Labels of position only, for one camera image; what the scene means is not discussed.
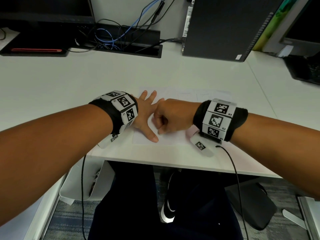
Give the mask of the person's right hand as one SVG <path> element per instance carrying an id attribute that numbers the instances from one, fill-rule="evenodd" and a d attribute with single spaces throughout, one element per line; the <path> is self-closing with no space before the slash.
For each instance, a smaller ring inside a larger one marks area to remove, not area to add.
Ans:
<path id="1" fill-rule="evenodd" d="M 157 108 L 165 108 L 171 114 L 173 132 L 189 129 L 193 125 L 194 115 L 201 103 L 177 99 L 167 99 L 160 102 Z"/>

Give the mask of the person's left hand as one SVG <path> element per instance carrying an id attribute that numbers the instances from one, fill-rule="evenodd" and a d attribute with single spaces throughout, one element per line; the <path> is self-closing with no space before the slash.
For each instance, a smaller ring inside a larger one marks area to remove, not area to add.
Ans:
<path id="1" fill-rule="evenodd" d="M 149 117 L 155 112 L 158 104 L 164 101 L 161 98 L 157 101 L 157 105 L 148 105 L 148 92 L 144 90 L 139 97 L 134 97 L 138 105 L 138 116 L 133 122 L 133 127 L 141 132 L 141 125 L 148 124 Z"/>

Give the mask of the person's left forearm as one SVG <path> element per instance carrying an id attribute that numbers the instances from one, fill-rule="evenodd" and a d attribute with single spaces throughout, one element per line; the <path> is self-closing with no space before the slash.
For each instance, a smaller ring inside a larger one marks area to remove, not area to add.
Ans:
<path id="1" fill-rule="evenodd" d="M 0 132 L 0 226 L 42 197 L 113 130 L 110 116 L 87 104 Z"/>

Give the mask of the person's right forearm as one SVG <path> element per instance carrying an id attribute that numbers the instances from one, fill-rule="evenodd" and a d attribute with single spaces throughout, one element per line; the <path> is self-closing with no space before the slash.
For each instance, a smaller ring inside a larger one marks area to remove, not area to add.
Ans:
<path id="1" fill-rule="evenodd" d="M 231 143 L 320 200 L 320 131 L 249 113 Z"/>

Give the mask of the white paper sheet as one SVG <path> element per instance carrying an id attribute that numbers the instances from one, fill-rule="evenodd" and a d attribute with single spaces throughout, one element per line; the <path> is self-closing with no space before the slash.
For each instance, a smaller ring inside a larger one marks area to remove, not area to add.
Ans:
<path id="1" fill-rule="evenodd" d="M 154 103 L 159 99 L 177 99 L 182 101 L 189 102 L 204 102 L 207 100 L 211 100 L 214 98 L 222 99 L 225 101 L 233 101 L 233 97 L 231 92 L 229 91 L 221 91 L 215 89 L 182 89 L 175 87 L 139 87 L 140 95 L 143 91 L 147 91 L 148 95 L 153 91 L 157 91 L 157 96 L 155 97 Z M 179 131 L 164 135 L 158 135 L 158 131 L 152 123 L 151 119 L 153 116 L 150 116 L 148 119 L 148 125 L 152 129 L 152 131 L 158 136 L 159 141 L 157 143 L 153 143 L 148 140 L 139 130 L 134 131 L 133 134 L 133 144 L 137 145 L 187 145 L 187 137 L 185 131 Z"/>

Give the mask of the black wristband with marker tiles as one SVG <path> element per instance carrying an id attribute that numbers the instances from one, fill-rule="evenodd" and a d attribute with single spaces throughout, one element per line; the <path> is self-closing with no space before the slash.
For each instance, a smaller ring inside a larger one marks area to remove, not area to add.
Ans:
<path id="1" fill-rule="evenodd" d="M 130 94 L 114 90 L 103 94 L 89 104 L 95 105 L 105 111 L 113 123 L 112 136 L 121 134 L 130 127 L 138 116 L 138 104 Z"/>
<path id="2" fill-rule="evenodd" d="M 248 110 L 237 107 L 236 103 L 215 98 L 200 104 L 193 124 L 202 137 L 217 143 L 229 142 L 235 130 L 246 122 L 248 115 Z"/>

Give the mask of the black and white shoe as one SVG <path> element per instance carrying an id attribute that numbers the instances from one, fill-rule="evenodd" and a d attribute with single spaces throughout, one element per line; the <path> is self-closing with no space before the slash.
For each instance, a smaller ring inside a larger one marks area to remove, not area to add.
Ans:
<path id="1" fill-rule="evenodd" d="M 176 170 L 169 178 L 165 201 L 161 209 L 161 218 L 165 223 L 172 223 L 174 221 L 181 193 L 180 187 L 181 171 Z"/>

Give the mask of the black computer tower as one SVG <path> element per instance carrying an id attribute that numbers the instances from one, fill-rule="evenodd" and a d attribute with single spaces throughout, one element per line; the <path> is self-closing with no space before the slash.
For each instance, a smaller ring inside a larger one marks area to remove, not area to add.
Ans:
<path id="1" fill-rule="evenodd" d="M 284 0 L 195 0 L 183 56 L 244 62 Z"/>

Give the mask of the black flat floor base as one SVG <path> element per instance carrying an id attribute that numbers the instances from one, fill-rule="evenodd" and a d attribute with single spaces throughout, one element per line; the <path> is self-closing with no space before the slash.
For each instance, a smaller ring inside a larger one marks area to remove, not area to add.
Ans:
<path id="1" fill-rule="evenodd" d="M 241 197 L 237 185 L 228 186 L 225 190 L 233 208 L 238 214 L 243 213 L 245 221 L 256 230 L 264 230 L 277 212 L 275 203 L 258 182 L 240 185 Z"/>

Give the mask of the black monitor base red stripe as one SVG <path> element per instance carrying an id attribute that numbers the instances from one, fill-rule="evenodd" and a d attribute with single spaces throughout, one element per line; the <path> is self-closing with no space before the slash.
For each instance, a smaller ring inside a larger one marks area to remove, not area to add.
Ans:
<path id="1" fill-rule="evenodd" d="M 58 33 L 28 30 L 18 34 L 0 51 L 1 56 L 66 57 L 72 42 Z"/>

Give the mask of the green yellow box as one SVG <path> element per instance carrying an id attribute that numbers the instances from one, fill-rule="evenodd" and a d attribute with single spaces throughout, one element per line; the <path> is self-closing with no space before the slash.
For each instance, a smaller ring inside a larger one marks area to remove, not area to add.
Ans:
<path id="1" fill-rule="evenodd" d="M 253 47 L 253 51 L 261 52 L 263 47 L 269 41 L 270 37 L 277 30 L 282 20 L 286 17 L 288 12 L 291 10 L 292 6 L 297 0 L 284 0 L 279 6 L 278 10 L 275 12 L 274 16 L 270 20 L 269 24 L 261 34 L 260 38 Z"/>

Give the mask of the black computer monitor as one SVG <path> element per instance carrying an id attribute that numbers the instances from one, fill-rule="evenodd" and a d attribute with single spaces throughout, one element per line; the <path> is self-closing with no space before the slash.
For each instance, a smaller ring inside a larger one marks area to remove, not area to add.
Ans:
<path id="1" fill-rule="evenodd" d="M 34 22 L 95 22 L 90 0 L 0 0 L 0 19 Z"/>

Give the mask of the grey framed monitor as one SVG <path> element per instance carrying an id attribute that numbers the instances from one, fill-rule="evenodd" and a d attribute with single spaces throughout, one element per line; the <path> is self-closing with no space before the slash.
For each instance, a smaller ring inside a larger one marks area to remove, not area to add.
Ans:
<path id="1" fill-rule="evenodd" d="M 262 52 L 312 57 L 320 52 L 320 0 L 297 0 Z"/>

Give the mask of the white desk leg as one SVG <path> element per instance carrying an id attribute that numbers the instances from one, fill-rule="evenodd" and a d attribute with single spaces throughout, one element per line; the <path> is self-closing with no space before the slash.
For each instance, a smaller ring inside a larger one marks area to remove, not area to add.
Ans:
<path id="1" fill-rule="evenodd" d="M 297 196 L 302 219 L 283 209 L 282 215 L 304 228 L 310 240 L 320 240 L 320 200 L 311 197 Z"/>

